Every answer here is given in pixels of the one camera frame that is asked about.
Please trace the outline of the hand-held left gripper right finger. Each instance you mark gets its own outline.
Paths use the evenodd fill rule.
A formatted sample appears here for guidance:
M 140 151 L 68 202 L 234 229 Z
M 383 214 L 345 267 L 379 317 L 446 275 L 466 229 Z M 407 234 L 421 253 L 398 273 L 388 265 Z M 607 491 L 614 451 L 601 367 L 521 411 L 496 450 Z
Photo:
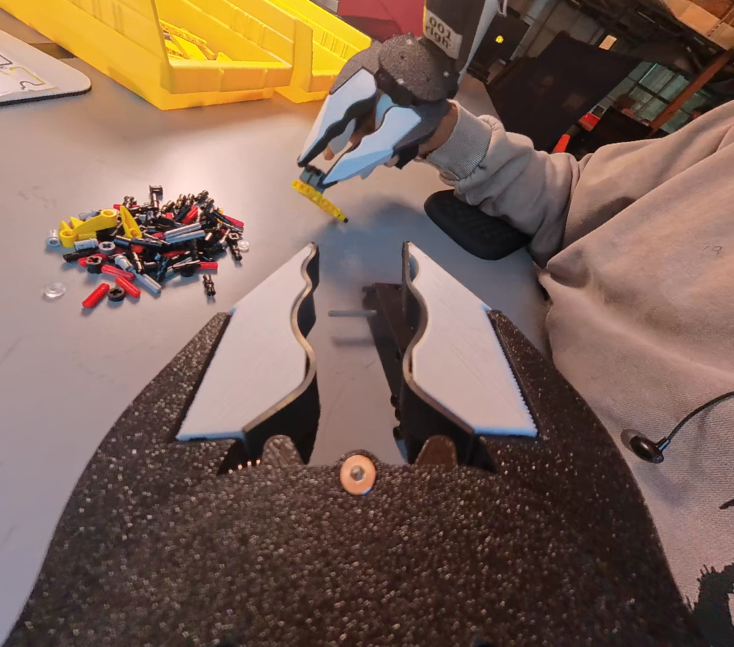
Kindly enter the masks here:
M 491 307 L 413 242 L 402 248 L 404 308 L 417 303 L 402 362 L 421 400 L 469 434 L 537 438 L 536 422 L 490 318 Z

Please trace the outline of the yellow black toy robot body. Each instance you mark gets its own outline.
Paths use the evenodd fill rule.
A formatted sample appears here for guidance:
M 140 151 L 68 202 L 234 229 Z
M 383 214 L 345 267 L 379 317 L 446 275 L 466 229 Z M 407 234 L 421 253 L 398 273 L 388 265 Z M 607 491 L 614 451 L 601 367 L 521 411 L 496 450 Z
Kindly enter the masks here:
M 362 308 L 390 390 L 393 438 L 409 464 L 414 464 L 427 440 L 429 407 L 414 392 L 403 373 L 403 359 L 414 331 L 404 317 L 402 286 L 374 283 L 362 288 Z

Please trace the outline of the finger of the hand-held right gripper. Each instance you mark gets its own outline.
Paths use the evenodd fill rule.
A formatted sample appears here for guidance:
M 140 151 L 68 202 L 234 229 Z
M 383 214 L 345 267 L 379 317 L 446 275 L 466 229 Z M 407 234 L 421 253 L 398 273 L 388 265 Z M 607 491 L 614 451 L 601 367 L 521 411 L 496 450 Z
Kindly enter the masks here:
M 298 158 L 306 167 L 331 147 L 341 152 L 351 140 L 358 122 L 368 115 L 377 102 L 374 75 L 362 68 L 334 89 L 325 99 Z
M 357 143 L 347 143 L 337 154 L 326 172 L 325 184 L 336 184 L 354 178 L 366 177 L 380 165 L 386 165 L 396 156 L 417 154 L 421 137 L 420 113 L 409 107 L 391 107 L 385 112 L 379 127 L 362 136 Z

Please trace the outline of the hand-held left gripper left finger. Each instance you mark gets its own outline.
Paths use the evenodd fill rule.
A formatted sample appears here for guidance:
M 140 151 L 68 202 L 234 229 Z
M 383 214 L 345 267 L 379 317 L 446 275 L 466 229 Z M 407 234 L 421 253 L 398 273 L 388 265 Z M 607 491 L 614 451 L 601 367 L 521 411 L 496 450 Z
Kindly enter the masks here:
M 280 425 L 277 416 L 308 396 L 316 375 L 307 334 L 316 320 L 318 263 L 311 242 L 233 306 L 177 441 L 268 437 Z

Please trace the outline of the person's beige sweatshirt torso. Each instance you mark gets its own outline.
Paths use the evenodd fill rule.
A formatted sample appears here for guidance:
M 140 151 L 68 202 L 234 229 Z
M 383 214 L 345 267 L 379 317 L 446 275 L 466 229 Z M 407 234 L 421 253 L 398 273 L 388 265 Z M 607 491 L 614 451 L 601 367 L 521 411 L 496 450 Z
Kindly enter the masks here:
M 617 442 L 708 645 L 732 645 L 732 102 L 667 138 L 563 169 L 564 237 L 542 281 L 557 366 Z

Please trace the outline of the person's right hand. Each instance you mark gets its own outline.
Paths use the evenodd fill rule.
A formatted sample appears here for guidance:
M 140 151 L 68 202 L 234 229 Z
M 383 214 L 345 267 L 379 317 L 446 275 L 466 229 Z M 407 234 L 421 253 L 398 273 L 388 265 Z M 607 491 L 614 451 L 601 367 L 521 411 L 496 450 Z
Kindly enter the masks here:
M 438 124 L 435 132 L 428 141 L 421 146 L 420 154 L 426 157 L 442 147 L 451 137 L 459 117 L 459 107 L 453 100 L 448 102 L 448 111 Z

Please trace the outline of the pile of small building parts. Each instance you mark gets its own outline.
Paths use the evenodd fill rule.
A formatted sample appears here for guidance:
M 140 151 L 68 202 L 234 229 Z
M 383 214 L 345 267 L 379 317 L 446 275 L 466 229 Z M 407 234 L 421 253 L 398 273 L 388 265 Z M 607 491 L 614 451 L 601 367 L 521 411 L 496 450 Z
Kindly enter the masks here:
M 89 276 L 90 291 L 81 311 L 103 304 L 160 297 L 179 281 L 201 283 L 207 301 L 216 296 L 214 277 L 225 257 L 240 264 L 250 243 L 244 222 L 224 211 L 207 190 L 164 200 L 161 185 L 148 199 L 125 195 L 110 207 L 61 220 L 45 237 L 45 248 L 65 265 Z

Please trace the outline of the dark chair back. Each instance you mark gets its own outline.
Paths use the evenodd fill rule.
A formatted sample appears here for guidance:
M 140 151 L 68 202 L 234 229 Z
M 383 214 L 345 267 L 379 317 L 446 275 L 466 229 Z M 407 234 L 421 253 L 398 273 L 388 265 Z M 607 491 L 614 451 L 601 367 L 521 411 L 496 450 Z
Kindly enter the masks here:
M 526 136 L 537 150 L 549 152 L 639 63 L 637 57 L 560 32 L 536 57 L 513 60 L 487 92 L 507 132 Z

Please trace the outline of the small yellow pinned assembly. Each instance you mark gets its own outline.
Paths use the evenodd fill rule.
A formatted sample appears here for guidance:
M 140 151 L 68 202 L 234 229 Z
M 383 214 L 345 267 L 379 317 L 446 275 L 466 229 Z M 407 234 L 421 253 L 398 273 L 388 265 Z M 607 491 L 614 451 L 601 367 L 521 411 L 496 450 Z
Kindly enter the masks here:
M 320 168 L 307 165 L 299 178 L 292 182 L 291 187 L 331 218 L 347 223 L 348 218 L 344 212 L 325 197 L 325 178 L 326 174 Z

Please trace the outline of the yellow plastic bin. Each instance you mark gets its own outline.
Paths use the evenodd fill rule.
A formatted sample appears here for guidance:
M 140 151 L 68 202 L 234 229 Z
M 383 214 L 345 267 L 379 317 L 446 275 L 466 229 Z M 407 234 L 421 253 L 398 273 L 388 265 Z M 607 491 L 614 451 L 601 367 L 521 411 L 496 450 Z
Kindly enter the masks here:
M 160 110 L 268 99 L 288 86 L 296 23 L 265 0 L 2 0 L 2 9 Z M 169 59 L 160 20 L 214 61 Z
M 270 2 L 297 22 L 291 81 L 276 91 L 297 104 L 323 100 L 346 61 L 372 39 L 311 0 Z

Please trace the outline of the grey desk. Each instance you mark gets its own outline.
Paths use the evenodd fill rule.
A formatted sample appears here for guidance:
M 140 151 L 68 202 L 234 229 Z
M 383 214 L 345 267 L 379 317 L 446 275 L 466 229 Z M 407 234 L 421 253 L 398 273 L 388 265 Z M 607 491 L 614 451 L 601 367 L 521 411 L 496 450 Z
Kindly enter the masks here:
M 444 188 L 421 163 L 381 167 L 326 192 L 346 225 L 291 188 L 296 159 L 320 105 L 270 100 L 161 111 L 88 64 L 81 96 L 2 107 L 2 642 L 35 583 L 58 519 L 110 427 L 217 312 L 225 312 L 309 242 L 320 250 L 317 356 L 321 415 L 310 463 L 367 450 L 399 464 L 390 390 L 367 321 L 329 318 L 358 309 L 362 287 L 401 279 L 401 246 L 414 242 L 548 353 L 545 301 L 524 250 L 497 262 L 471 256 L 424 212 Z M 124 195 L 167 200 L 207 190 L 244 222 L 250 249 L 215 277 L 170 284 L 160 297 L 81 301 L 89 276 L 45 248 L 61 219 Z M 49 300 L 45 285 L 65 294 Z

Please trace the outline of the white printed mat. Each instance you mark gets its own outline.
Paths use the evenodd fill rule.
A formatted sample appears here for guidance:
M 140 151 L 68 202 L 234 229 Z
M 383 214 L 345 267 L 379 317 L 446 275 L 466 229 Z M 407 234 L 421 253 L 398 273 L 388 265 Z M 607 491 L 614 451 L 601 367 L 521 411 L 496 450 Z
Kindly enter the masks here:
M 76 96 L 91 87 L 84 73 L 1 31 L 1 105 Z

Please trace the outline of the heap of mixed building parts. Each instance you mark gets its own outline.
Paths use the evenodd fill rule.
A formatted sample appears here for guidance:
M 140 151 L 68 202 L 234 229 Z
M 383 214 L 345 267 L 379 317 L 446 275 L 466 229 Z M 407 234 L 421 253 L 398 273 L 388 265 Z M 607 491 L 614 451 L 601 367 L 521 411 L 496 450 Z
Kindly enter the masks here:
M 169 59 L 214 61 L 216 54 L 208 47 L 206 40 L 184 28 L 176 27 L 160 20 L 164 45 Z

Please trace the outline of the person's right forearm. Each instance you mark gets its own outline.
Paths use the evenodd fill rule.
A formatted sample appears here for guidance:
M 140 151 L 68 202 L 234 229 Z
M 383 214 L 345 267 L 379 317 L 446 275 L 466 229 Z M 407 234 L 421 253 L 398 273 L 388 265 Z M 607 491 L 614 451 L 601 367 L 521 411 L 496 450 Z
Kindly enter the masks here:
M 529 254 L 545 267 L 561 250 L 583 164 L 568 153 L 538 151 L 529 138 L 507 132 L 499 119 L 476 117 L 457 105 L 450 139 L 420 158 L 462 202 L 529 236 Z

